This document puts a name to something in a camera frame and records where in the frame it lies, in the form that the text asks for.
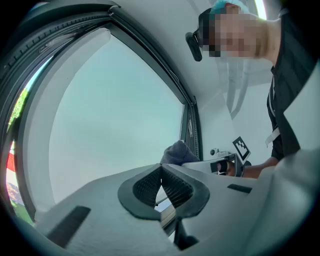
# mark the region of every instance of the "gray surface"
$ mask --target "gray surface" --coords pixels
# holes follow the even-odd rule
[[[214,220],[207,239],[186,250],[185,255],[251,256],[283,246],[304,222],[319,194],[319,155],[320,149],[300,150],[275,168],[264,169],[250,194],[236,204],[231,201],[226,204],[227,197],[220,204],[212,204],[208,212],[216,211],[217,207],[229,208],[227,215]],[[202,217],[211,225],[212,220],[209,222],[204,216],[208,207],[195,219]],[[189,234],[203,238],[200,230],[192,229],[191,221],[183,220]]]
[[[37,225],[48,234],[75,206],[91,208],[67,250],[75,255],[257,255],[278,249],[299,228],[319,194],[320,149],[300,150],[259,179],[172,168],[203,182],[210,198],[195,217],[182,220],[198,243],[180,252],[158,221],[132,217],[119,203],[120,184],[150,166],[97,179],[53,207]],[[251,187],[250,193],[227,188]]]
[[[118,200],[118,188],[153,165],[100,178],[83,186],[55,205],[36,229],[47,235],[75,206],[91,209],[71,239],[67,250],[74,255],[172,255],[178,251],[158,221],[133,217]]]

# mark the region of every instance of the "window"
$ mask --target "window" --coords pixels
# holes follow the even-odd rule
[[[183,109],[157,73],[111,35],[76,72],[55,114],[49,144],[55,201],[97,178],[159,163],[180,139]]]

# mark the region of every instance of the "white ceiling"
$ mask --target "white ceiling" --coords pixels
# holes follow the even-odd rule
[[[158,40],[175,61],[185,76],[187,86],[197,98],[207,94],[214,96],[218,92],[221,86],[215,59],[204,54],[202,61],[196,62],[185,41],[185,34],[197,29],[199,14],[210,8],[215,0],[115,0],[115,2]],[[252,66],[249,86],[271,82],[272,64],[269,61],[254,60]],[[240,86],[242,72],[238,75],[238,86]]]

